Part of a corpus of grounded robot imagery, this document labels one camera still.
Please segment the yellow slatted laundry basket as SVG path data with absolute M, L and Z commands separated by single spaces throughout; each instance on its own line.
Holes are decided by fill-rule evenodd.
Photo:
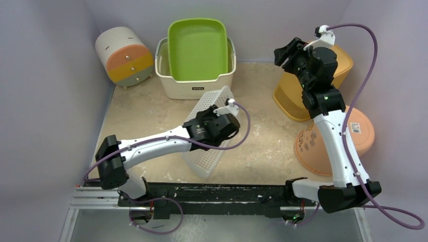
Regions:
M 338 62 L 332 84 L 339 88 L 353 67 L 353 59 L 338 45 L 334 45 L 330 49 L 337 55 Z M 283 73 L 274 89 L 273 99 L 289 119 L 299 123 L 310 120 L 309 112 L 302 102 L 302 87 L 294 75 Z

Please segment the peach plastic bucket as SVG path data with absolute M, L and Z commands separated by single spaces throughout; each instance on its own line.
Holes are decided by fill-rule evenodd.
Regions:
M 371 121 L 363 112 L 353 108 L 347 127 L 350 129 L 358 156 L 364 155 L 375 140 L 375 130 Z M 306 169 L 318 175 L 332 176 L 326 146 L 313 121 L 296 137 L 294 150 L 297 159 Z

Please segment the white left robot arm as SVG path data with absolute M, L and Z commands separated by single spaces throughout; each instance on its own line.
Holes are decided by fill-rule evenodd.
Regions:
M 238 106 L 216 105 L 199 111 L 196 117 L 167 132 L 134 140 L 118 140 L 115 135 L 104 138 L 96 155 L 100 187 L 119 189 L 137 206 L 150 201 L 144 179 L 131 174 L 131 169 L 145 161 L 173 153 L 194 150 L 222 150 L 221 144 L 240 130 Z

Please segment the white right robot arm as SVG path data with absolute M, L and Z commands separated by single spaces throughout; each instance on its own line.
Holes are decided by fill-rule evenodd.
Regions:
M 276 66 L 293 74 L 302 87 L 302 101 L 321 133 L 330 161 L 333 181 L 322 183 L 307 178 L 286 181 L 283 198 L 289 205 L 302 199 L 317 202 L 327 213 L 362 207 L 381 193 L 362 166 L 347 127 L 341 92 L 332 84 L 338 67 L 337 55 L 328 47 L 312 47 L 295 37 L 274 50 Z

